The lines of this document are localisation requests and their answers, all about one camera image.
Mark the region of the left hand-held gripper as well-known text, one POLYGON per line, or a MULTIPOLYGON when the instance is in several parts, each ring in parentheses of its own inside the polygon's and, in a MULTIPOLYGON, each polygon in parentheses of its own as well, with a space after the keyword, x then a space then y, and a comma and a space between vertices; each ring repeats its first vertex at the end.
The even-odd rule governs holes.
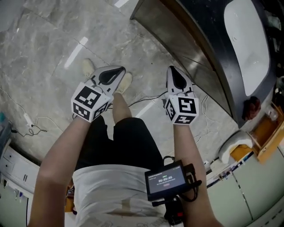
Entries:
POLYGON ((93 79, 81 82, 75 90, 71 98, 72 113, 87 122, 97 119, 113 101, 113 93, 125 73, 126 70, 122 66, 97 68, 93 79))

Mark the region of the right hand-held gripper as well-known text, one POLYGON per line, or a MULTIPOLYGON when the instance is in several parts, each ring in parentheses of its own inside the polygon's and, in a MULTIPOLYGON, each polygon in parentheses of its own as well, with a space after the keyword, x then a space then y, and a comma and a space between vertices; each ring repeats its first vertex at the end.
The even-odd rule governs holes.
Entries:
POLYGON ((169 66, 166 75, 166 87, 171 93, 166 95, 166 114, 174 125, 190 125, 199 116, 199 99, 192 91, 193 84, 190 78, 175 66, 169 66))

